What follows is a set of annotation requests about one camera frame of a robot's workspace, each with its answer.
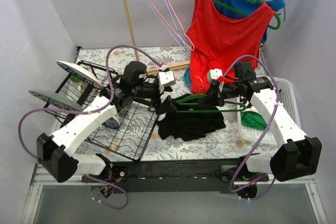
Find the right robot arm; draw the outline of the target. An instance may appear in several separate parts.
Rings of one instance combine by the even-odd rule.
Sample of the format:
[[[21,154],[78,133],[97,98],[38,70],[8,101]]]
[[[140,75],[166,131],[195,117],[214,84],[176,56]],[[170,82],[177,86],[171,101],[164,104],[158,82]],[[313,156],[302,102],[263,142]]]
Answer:
[[[218,105],[223,105],[226,98],[246,98],[268,121],[266,131],[273,134],[278,147],[273,156],[255,153],[246,155],[241,159],[235,174],[246,181],[257,173],[272,174],[280,182],[315,174],[322,144],[317,137],[309,137],[281,105],[275,80],[271,77],[257,77],[250,61],[234,64],[234,75],[237,80],[225,84],[220,69],[209,70],[209,94]]]

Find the black tank top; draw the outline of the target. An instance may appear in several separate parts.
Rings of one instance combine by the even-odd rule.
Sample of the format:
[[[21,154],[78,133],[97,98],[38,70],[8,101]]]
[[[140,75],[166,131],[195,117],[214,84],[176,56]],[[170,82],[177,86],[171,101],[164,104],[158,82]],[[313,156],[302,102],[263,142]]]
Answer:
[[[222,112],[219,112],[211,102],[202,101],[199,105],[178,103],[174,105],[176,111],[166,113],[163,119],[157,121],[158,133],[163,140],[169,136],[184,141],[197,140],[226,127]]]

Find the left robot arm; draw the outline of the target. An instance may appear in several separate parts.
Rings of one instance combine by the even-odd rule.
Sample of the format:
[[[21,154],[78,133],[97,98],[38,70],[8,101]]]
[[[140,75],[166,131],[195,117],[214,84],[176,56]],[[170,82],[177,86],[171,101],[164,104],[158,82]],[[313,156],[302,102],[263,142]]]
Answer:
[[[37,159],[57,182],[65,182],[73,175],[90,175],[100,182],[111,178],[112,163],[108,158],[101,154],[76,154],[76,150],[134,99],[150,99],[152,104],[158,105],[163,92],[171,92],[171,86],[176,83],[174,73],[166,65],[159,68],[152,83],[145,81],[146,75],[145,64],[130,62],[123,75],[101,87],[100,93],[79,115],[61,129],[37,138]]]

